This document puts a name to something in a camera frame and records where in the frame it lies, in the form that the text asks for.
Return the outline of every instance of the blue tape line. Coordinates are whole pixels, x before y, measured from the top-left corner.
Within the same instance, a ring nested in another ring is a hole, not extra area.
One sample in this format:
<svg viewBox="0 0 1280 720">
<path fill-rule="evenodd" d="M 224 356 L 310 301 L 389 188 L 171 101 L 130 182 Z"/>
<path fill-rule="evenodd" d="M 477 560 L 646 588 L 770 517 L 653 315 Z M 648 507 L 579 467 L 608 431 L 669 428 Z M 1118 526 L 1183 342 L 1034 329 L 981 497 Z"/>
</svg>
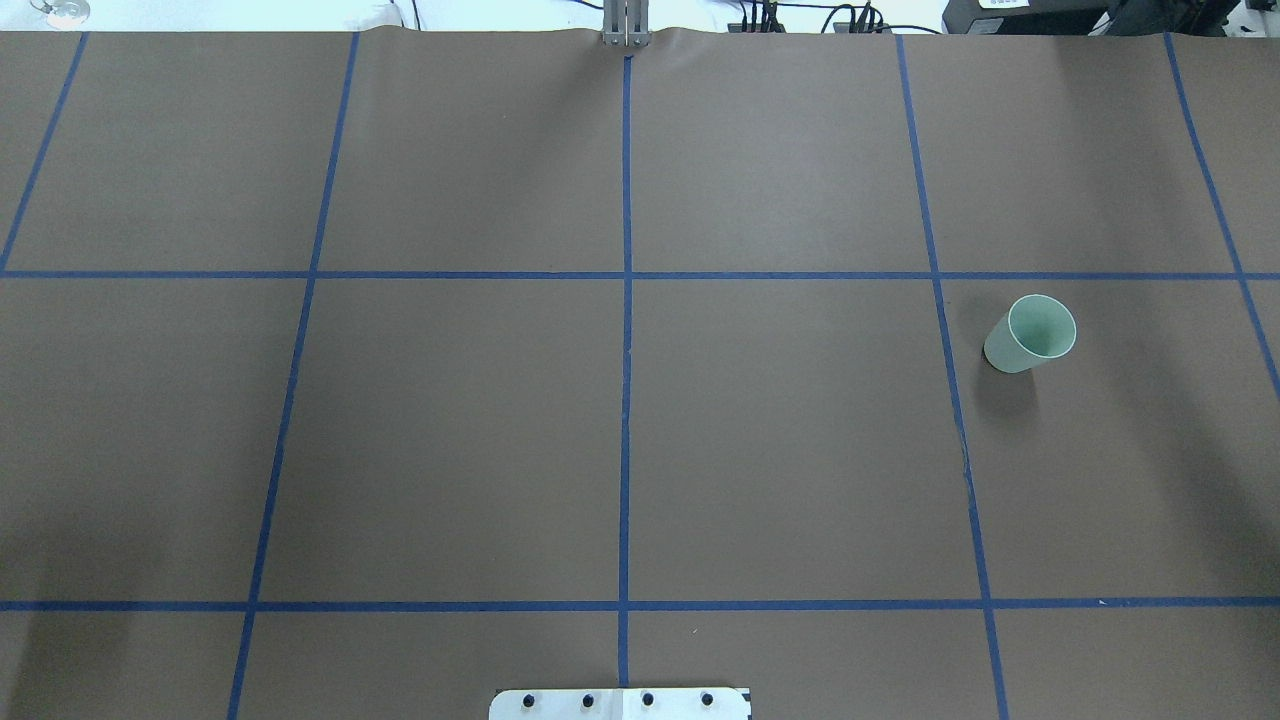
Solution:
<svg viewBox="0 0 1280 720">
<path fill-rule="evenodd" d="M 1196 132 L 1196 120 L 1192 118 L 1192 106 L 1187 101 L 1187 88 L 1183 86 L 1183 73 L 1178 68 L 1178 54 L 1174 51 L 1174 36 L 1165 33 L 1165 53 L 1169 55 L 1169 68 L 1174 73 L 1174 87 L 1178 90 L 1178 104 L 1183 108 L 1183 120 L 1187 122 L 1187 135 L 1192 138 L 1192 149 L 1196 151 L 1196 160 L 1201 165 L 1201 174 L 1204 176 L 1204 186 L 1208 188 L 1208 199 L 1213 204 L 1213 214 L 1217 215 L 1217 225 L 1222 231 L 1222 241 L 1226 242 L 1226 252 L 1231 256 L 1231 266 L 1235 268 L 1235 277 L 1240 283 L 1240 295 L 1244 297 L 1244 306 L 1249 311 L 1249 322 L 1253 323 L 1253 333 L 1258 338 L 1258 348 L 1262 351 L 1262 361 L 1266 363 L 1267 374 L 1271 377 L 1271 389 L 1280 398 L 1280 373 L 1276 372 L 1275 357 L 1271 355 L 1271 346 L 1267 343 L 1267 334 L 1262 329 L 1262 319 L 1258 318 L 1258 309 L 1253 305 L 1253 293 L 1249 292 L 1249 282 L 1244 275 L 1244 266 L 1240 264 L 1240 254 L 1235 249 L 1235 238 L 1231 237 L 1231 227 L 1226 223 L 1226 213 L 1222 210 L 1222 200 L 1217 195 L 1217 186 L 1213 183 L 1213 174 L 1208 169 L 1208 160 L 1204 158 L 1204 149 L 1201 146 L 1199 135 Z"/>
<path fill-rule="evenodd" d="M 489 279 L 489 281 L 622 281 L 617 270 L 4 270 L 14 279 Z M 1275 281 L 1280 273 L 1245 273 L 1248 279 Z M 632 272 L 632 281 L 1230 281 L 1235 273 L 1083 273 L 1033 270 L 659 270 Z"/>
<path fill-rule="evenodd" d="M 259 612 L 614 612 L 612 600 L 577 601 L 470 601 L 470 602 L 271 602 L 257 603 Z"/>
<path fill-rule="evenodd" d="M 992 600 L 996 610 L 1126 607 L 1280 607 L 1280 597 L 1028 597 Z"/>
<path fill-rule="evenodd" d="M 248 602 L 6 600 L 0 612 L 244 612 Z M 1277 596 L 1007 597 L 942 600 L 632 600 L 631 612 L 859 612 L 913 610 L 1124 610 L 1151 607 L 1280 607 Z M 616 612 L 612 600 L 544 601 L 260 601 L 255 612 L 462 614 Z"/>
<path fill-rule="evenodd" d="M 0 612 L 244 612 L 247 602 L 163 600 L 8 600 Z"/>
<path fill-rule="evenodd" d="M 946 304 L 942 297 L 942 281 L 938 278 L 938 252 L 933 242 L 933 215 L 929 211 L 929 193 L 924 183 L 924 163 L 920 158 L 920 138 L 915 124 L 915 105 L 911 101 L 911 81 L 906 67 L 906 49 L 902 36 L 895 36 L 897 45 L 897 69 L 902 79 L 902 102 L 906 108 L 906 131 L 911 141 L 911 164 L 915 167 L 915 187 L 920 196 L 920 219 L 924 224 L 924 246 L 929 255 L 929 270 L 933 278 L 933 304 L 938 313 L 938 333 L 942 338 L 942 356 L 947 366 L 947 386 L 951 389 L 951 413 L 960 436 L 960 451 L 964 459 L 964 482 L 969 493 L 969 530 L 973 537 L 973 559 L 978 569 L 978 589 L 983 602 L 991 601 L 991 580 L 987 575 L 987 552 L 982 542 L 982 521 L 978 516 L 978 493 L 973 483 L 973 465 L 969 461 L 969 437 L 964 428 L 964 410 L 960 406 L 960 387 L 956 382 L 955 357 L 951 351 L 951 331 L 947 327 Z M 1004 662 L 1000 657 L 1000 638 L 996 630 L 996 614 L 989 605 L 982 611 L 987 628 L 987 650 L 991 655 L 991 675 L 996 691 L 996 710 L 1001 720 L 1009 720 L 1009 701 L 1005 693 Z"/>
<path fill-rule="evenodd" d="M 618 687 L 630 682 L 627 647 L 631 600 L 631 60 L 622 59 L 622 418 L 618 455 Z"/>
<path fill-rule="evenodd" d="M 1231 273 L 940 272 L 945 281 L 1234 281 Z"/>
<path fill-rule="evenodd" d="M 933 277 L 925 272 L 805 272 L 805 270 L 669 270 L 634 273 L 637 281 L 927 281 Z"/>
<path fill-rule="evenodd" d="M 620 281 L 616 270 L 320 270 L 319 279 L 429 279 L 429 281 Z"/>
<path fill-rule="evenodd" d="M 306 270 L 5 270 L 14 279 L 305 279 Z"/>
<path fill-rule="evenodd" d="M 49 143 L 54 140 L 54 131 L 58 129 L 58 119 L 63 117 L 63 108 L 67 106 L 67 96 L 72 92 L 72 83 L 76 81 L 76 70 L 79 69 L 81 58 L 84 56 L 84 46 L 88 45 L 88 33 L 81 33 L 76 45 L 76 54 L 72 55 L 72 64 L 67 69 L 67 78 L 63 79 L 63 90 L 54 102 L 54 113 L 49 117 L 49 126 L 45 127 L 45 137 L 40 141 L 40 150 L 36 151 L 36 161 L 31 164 L 31 174 L 27 176 L 27 186 L 22 190 L 22 199 L 13 213 L 13 223 L 9 224 L 9 236 L 4 241 L 4 250 L 0 250 L 0 272 L 9 265 L 9 255 L 13 254 L 13 243 L 18 240 L 18 228 L 22 227 L 22 218 L 27 214 L 27 204 L 31 202 L 31 193 L 36 190 L 36 179 L 40 177 L 40 168 L 45 164 L 45 155 L 49 152 Z"/>
<path fill-rule="evenodd" d="M 636 612 L 822 612 L 851 610 L 982 610 L 982 600 L 635 600 Z"/>
<path fill-rule="evenodd" d="M 307 287 L 302 295 L 302 313 L 298 316 L 298 332 L 293 341 L 293 359 L 289 361 L 289 379 L 284 389 L 284 407 L 280 411 L 280 428 L 275 436 L 275 455 L 271 459 L 271 478 L 266 487 L 266 502 L 262 509 L 262 525 L 259 530 L 257 552 L 253 556 L 253 575 L 250 579 L 248 609 L 244 611 L 244 625 L 241 630 L 241 646 L 236 657 L 236 674 L 232 676 L 230 700 L 227 705 L 227 719 L 236 720 L 239 714 L 241 693 L 244 688 L 244 670 L 248 666 L 250 643 L 253 639 L 253 619 L 259 596 L 262 592 L 262 569 L 266 565 L 266 546 L 271 539 L 271 520 L 275 515 L 275 498 L 280 487 L 280 469 L 284 466 L 284 445 L 289 434 L 289 421 L 293 415 L 293 398 L 298 387 L 298 370 L 302 365 L 302 350 L 306 346 L 307 325 L 311 322 L 311 301 L 315 297 L 316 272 L 320 268 L 320 252 L 324 249 L 324 231 L 329 218 L 329 200 L 333 195 L 334 177 L 338 172 L 338 155 L 342 150 L 342 131 L 347 118 L 347 104 L 351 100 L 351 82 L 356 73 L 356 53 L 360 50 L 360 33 L 351 33 L 351 49 L 347 53 L 347 74 L 342 83 L 342 100 L 338 104 L 338 120 L 333 131 L 333 146 L 329 150 L 329 169 L 325 173 L 324 195 L 320 199 L 320 215 L 316 219 L 316 234 L 311 246 L 311 266 Z"/>
</svg>

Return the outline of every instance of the paper cup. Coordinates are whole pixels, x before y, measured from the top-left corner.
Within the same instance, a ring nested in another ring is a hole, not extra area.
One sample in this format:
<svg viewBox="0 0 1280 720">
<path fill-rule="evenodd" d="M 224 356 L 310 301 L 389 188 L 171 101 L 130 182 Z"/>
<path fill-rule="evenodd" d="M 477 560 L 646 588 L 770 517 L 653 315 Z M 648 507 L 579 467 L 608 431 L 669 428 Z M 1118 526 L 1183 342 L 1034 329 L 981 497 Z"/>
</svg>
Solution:
<svg viewBox="0 0 1280 720">
<path fill-rule="evenodd" d="M 1027 295 L 1005 313 L 987 336 L 982 351 L 1002 373 L 1021 373 L 1071 351 L 1075 318 L 1047 295 Z"/>
</svg>

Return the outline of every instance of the cup rim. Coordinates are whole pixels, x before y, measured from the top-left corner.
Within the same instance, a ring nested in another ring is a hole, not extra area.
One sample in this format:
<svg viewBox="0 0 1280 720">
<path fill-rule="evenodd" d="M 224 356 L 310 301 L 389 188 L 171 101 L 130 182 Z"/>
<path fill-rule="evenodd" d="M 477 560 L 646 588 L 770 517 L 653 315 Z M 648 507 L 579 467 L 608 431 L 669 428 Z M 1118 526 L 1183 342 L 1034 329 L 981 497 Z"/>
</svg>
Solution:
<svg viewBox="0 0 1280 720">
<path fill-rule="evenodd" d="M 1032 348 L 1027 347 L 1025 345 L 1023 345 L 1023 341 L 1018 337 L 1018 333 L 1014 332 L 1014 310 L 1018 309 L 1018 305 L 1023 300 L 1032 300 L 1032 299 L 1044 299 L 1044 300 L 1048 300 L 1053 305 L 1057 305 L 1059 307 L 1061 307 L 1062 311 L 1066 313 L 1066 319 L 1071 320 L 1071 342 L 1066 346 L 1066 350 L 1064 350 L 1062 352 L 1059 352 L 1056 355 L 1041 355 L 1039 352 L 1036 352 L 1034 350 L 1032 350 Z M 1075 340 L 1076 340 L 1076 337 L 1079 334 L 1078 329 L 1076 329 L 1076 324 L 1075 324 L 1075 315 L 1071 314 L 1071 310 L 1066 305 L 1062 305 L 1061 300 L 1059 300 L 1056 297 L 1050 297 L 1048 295 L 1041 295 L 1038 292 L 1033 292 L 1030 295 L 1024 295 L 1024 296 L 1019 297 L 1018 300 L 1015 300 L 1014 304 L 1009 306 L 1009 313 L 1005 313 L 1005 325 L 1009 328 L 1009 337 L 1014 338 L 1014 342 L 1018 343 L 1018 347 L 1023 348 L 1023 351 L 1025 351 L 1028 355 L 1032 355 L 1032 356 L 1038 357 L 1041 360 L 1057 360 L 1059 357 L 1066 355 L 1068 352 L 1071 351 L 1073 347 L 1075 347 Z"/>
</svg>

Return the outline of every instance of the metal plate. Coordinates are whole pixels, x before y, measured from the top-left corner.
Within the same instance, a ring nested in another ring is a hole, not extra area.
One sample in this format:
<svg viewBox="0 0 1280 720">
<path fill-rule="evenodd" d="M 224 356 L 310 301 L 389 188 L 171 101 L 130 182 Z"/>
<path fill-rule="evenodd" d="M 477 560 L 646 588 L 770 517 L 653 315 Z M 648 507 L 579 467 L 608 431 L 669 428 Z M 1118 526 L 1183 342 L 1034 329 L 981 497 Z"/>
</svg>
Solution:
<svg viewBox="0 0 1280 720">
<path fill-rule="evenodd" d="M 535 717 L 750 720 L 751 691 L 736 688 L 504 691 L 489 703 L 489 720 Z"/>
</svg>

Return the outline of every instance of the metal bracket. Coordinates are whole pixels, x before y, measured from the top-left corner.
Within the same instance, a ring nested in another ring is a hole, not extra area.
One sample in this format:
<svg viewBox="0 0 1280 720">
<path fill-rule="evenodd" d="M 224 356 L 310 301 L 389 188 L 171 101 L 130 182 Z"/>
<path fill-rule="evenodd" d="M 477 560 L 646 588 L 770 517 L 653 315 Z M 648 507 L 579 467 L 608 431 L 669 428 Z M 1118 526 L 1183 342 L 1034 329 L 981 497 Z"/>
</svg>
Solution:
<svg viewBox="0 0 1280 720">
<path fill-rule="evenodd" d="M 649 32 L 649 0 L 604 0 L 604 44 L 644 47 Z"/>
<path fill-rule="evenodd" d="M 489 720 L 751 720 L 746 688 L 503 691 Z"/>
</svg>

